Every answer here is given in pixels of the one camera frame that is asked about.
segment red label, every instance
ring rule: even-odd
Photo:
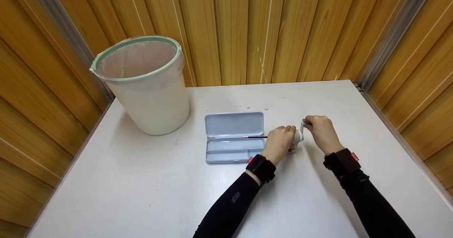
[[[352,156],[356,161],[359,161],[359,158],[356,156],[356,153],[351,152],[351,156]]]

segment green rim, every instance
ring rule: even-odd
[[[120,49],[120,48],[123,48],[125,46],[129,46],[133,43],[140,43],[140,42],[146,42],[146,41],[161,41],[161,42],[166,42],[166,43],[169,43],[173,46],[176,47],[176,54],[174,55],[174,57],[165,65],[163,65],[162,67],[152,71],[152,72],[148,72],[146,74],[143,74],[143,75],[138,75],[138,76],[134,76],[134,77],[127,77],[127,78],[112,78],[112,77],[105,77],[103,75],[99,75],[97,73],[97,66],[99,65],[100,61],[102,61],[103,59],[105,59],[105,57],[107,57],[109,54],[111,54],[112,52]],[[103,79],[103,80],[107,80],[107,81],[129,81],[129,80],[136,80],[136,79],[140,79],[140,78],[143,78],[143,77],[147,77],[149,75],[154,75],[154,74],[157,74],[159,72],[161,72],[162,70],[165,70],[168,66],[170,66],[178,57],[179,55],[181,54],[181,46],[179,45],[179,43],[175,40],[173,40],[172,38],[170,37],[166,37],[166,36],[162,36],[162,35],[149,35],[149,36],[138,36],[138,37],[134,37],[134,38],[128,38],[126,40],[123,40],[119,43],[117,43],[116,45],[114,46],[111,46],[109,48],[107,48],[105,51],[101,52],[100,54],[98,54],[96,56],[96,58],[94,59],[93,63],[91,64],[91,67],[90,67],[90,71],[92,73],[94,73],[97,77]]]

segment metal strip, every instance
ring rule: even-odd
[[[90,48],[86,44],[78,29],[74,25],[72,19],[66,13],[66,10],[64,9],[60,0],[39,1],[41,2],[42,6],[44,6],[44,9],[46,9],[50,17],[53,19],[58,29],[60,29],[61,33],[65,37],[66,41],[68,41],[71,48],[73,48],[82,64],[86,69],[89,69],[91,63],[94,60],[94,55],[90,51]],[[103,91],[103,93],[109,100],[115,98],[113,93],[109,90],[109,88],[107,88],[107,86],[105,86],[105,84],[101,80],[97,79],[97,77],[95,77],[94,75],[92,75],[92,77],[95,78],[95,81],[99,84],[99,88]]]
[[[110,101],[109,105],[107,106],[107,108],[104,110],[104,112],[102,113],[101,117],[97,120],[96,122],[96,125],[94,125],[93,129],[91,130],[90,134],[88,135],[88,137],[84,140],[84,143],[80,146],[79,150],[77,151],[76,155],[74,156],[73,160],[71,161],[71,163],[69,164],[69,167],[66,169],[66,171],[64,172],[63,174],[63,177],[60,179],[60,181],[58,181],[57,185],[55,186],[55,188],[52,190],[52,193],[50,193],[50,196],[47,198],[47,201],[46,203],[42,206],[41,210],[39,211],[38,215],[36,215],[33,223],[30,225],[25,237],[27,237],[30,233],[30,231],[33,229],[34,225],[36,224],[36,222],[38,221],[39,217],[41,216],[42,212],[44,211],[44,209],[46,209],[48,203],[50,202],[50,199],[52,199],[52,196],[57,192],[58,188],[60,188],[60,185],[63,184],[64,180],[66,180],[66,177],[67,175],[71,172],[72,168],[74,167],[74,164],[77,162],[77,159],[79,159],[79,156],[81,155],[82,151],[84,151],[86,145],[88,144],[88,142],[90,141],[91,137],[93,136],[94,132],[96,131],[97,127],[99,127],[99,124],[102,122],[102,120],[104,119],[104,116],[105,114],[107,114],[107,112],[109,111],[110,109],[110,106],[112,106],[112,103],[113,101]]]
[[[417,16],[424,2],[425,0],[406,0],[403,6],[401,6],[395,20],[391,24],[387,34],[384,36],[380,46],[367,65],[367,68],[359,81],[359,85],[361,85],[363,91],[367,92],[369,90],[377,75],[387,63],[393,50],[411,25],[415,16]]]
[[[374,112],[379,116],[380,120],[384,122],[390,132],[393,134],[396,140],[403,146],[407,154],[411,156],[412,160],[418,165],[420,170],[425,175],[426,179],[432,184],[432,186],[437,190],[442,199],[450,206],[450,209],[453,210],[453,197],[448,193],[444,186],[439,182],[435,175],[429,170],[423,160],[417,155],[417,153],[412,149],[412,147],[406,142],[403,136],[398,132],[398,130],[393,126],[390,120],[384,115],[384,113],[379,109],[379,107],[374,103],[374,101],[369,97],[366,92],[360,92],[363,98],[368,102],[369,106],[374,110]]]

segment left hand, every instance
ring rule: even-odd
[[[288,149],[294,141],[295,133],[296,127],[290,125],[280,126],[270,131],[261,155],[270,160],[274,166],[277,166],[288,153]]]

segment hand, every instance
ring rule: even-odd
[[[270,160],[274,166],[286,156],[296,133],[295,126],[280,126],[267,135],[266,146],[261,155]]]
[[[312,133],[314,142],[324,154],[328,155],[344,149],[333,128],[332,121],[327,116],[309,115],[302,121]]]

